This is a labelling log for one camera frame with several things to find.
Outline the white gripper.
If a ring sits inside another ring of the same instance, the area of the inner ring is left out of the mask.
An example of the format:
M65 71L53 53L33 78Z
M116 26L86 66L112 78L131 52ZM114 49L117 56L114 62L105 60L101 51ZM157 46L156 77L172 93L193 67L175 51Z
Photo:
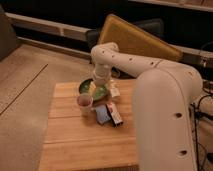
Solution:
M111 72L106 72L104 75L98 74L96 71L92 73L92 79L96 86L102 86L109 82L111 78Z

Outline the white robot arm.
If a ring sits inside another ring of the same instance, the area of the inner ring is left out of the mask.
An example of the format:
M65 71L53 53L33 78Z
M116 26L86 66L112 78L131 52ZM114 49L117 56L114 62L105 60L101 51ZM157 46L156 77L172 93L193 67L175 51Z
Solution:
M125 54L115 43L96 45L94 82L108 82L116 67L136 78L132 112L140 171L198 171L189 108L202 92L192 66Z

